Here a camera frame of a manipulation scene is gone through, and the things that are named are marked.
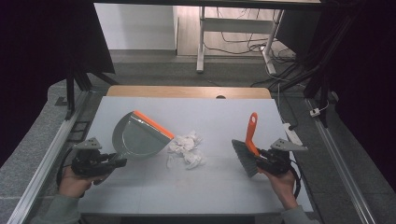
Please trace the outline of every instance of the sleeve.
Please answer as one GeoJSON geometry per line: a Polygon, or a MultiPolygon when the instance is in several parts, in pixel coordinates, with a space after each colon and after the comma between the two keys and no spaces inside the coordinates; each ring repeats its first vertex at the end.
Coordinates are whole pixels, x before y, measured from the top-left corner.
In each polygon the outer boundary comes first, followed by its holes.
{"type": "Polygon", "coordinates": [[[49,210],[43,217],[34,217],[32,224],[75,224],[78,223],[80,213],[78,211],[77,198],[71,198],[60,194],[55,195],[49,210]]]}
{"type": "Polygon", "coordinates": [[[316,220],[308,218],[301,206],[281,213],[286,224],[319,224],[316,220]]]}

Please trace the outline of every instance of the hand brush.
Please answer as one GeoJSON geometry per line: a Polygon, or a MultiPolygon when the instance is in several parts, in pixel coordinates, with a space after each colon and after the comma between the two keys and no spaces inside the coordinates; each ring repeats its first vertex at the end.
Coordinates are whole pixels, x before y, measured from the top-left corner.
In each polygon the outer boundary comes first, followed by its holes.
{"type": "Polygon", "coordinates": [[[241,161],[242,166],[247,172],[248,177],[253,177],[258,173],[256,157],[260,157],[259,150],[254,146],[253,143],[253,134],[256,130],[257,124],[257,113],[253,112],[250,116],[248,125],[247,125],[247,137],[245,142],[241,142],[233,139],[233,149],[238,156],[238,159],[241,161]]]}

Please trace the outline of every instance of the brush bristles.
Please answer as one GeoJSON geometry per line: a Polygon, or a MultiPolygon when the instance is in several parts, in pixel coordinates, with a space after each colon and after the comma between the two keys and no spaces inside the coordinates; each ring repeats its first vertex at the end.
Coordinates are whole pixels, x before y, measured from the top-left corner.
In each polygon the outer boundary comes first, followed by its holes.
{"type": "Polygon", "coordinates": [[[244,142],[233,139],[233,149],[238,156],[238,159],[241,161],[242,166],[247,172],[248,177],[253,177],[258,173],[256,159],[254,158],[254,154],[248,150],[247,145],[244,142]]]}

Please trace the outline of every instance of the hand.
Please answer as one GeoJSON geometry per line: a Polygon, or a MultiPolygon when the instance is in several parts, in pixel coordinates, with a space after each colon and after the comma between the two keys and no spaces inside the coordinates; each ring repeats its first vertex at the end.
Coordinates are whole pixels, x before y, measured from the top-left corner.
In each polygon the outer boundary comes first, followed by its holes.
{"type": "Polygon", "coordinates": [[[270,173],[257,168],[259,173],[265,174],[271,182],[271,186],[277,195],[277,198],[282,202],[286,210],[298,206],[297,201],[293,194],[294,188],[294,175],[291,171],[287,171],[283,175],[271,175],[270,173]]]}
{"type": "Polygon", "coordinates": [[[68,166],[64,170],[64,176],[62,178],[61,185],[59,186],[59,194],[72,198],[79,198],[85,190],[91,187],[92,181],[104,179],[105,177],[105,175],[102,175],[84,178],[75,175],[72,168],[68,166]]]}

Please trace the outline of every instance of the orange brush handle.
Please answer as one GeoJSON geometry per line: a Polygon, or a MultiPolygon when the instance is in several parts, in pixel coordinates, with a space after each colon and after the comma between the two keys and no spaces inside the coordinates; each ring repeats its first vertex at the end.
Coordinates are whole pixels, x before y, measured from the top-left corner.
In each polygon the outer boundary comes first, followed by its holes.
{"type": "Polygon", "coordinates": [[[161,133],[163,133],[166,137],[173,139],[174,135],[169,132],[168,130],[166,130],[163,126],[161,126],[160,124],[158,124],[157,122],[155,122],[154,120],[150,119],[149,117],[147,117],[146,115],[144,115],[143,113],[141,113],[138,110],[133,111],[134,114],[136,114],[139,118],[141,118],[142,120],[144,120],[145,122],[147,122],[149,125],[153,126],[154,128],[156,128],[158,131],[160,131],[161,133]]]}
{"type": "Polygon", "coordinates": [[[253,112],[250,115],[250,119],[247,125],[247,138],[245,140],[245,144],[247,145],[248,150],[253,153],[255,156],[260,156],[259,151],[257,150],[256,146],[253,143],[253,135],[254,131],[256,131],[256,124],[257,124],[257,113],[253,112]]]}

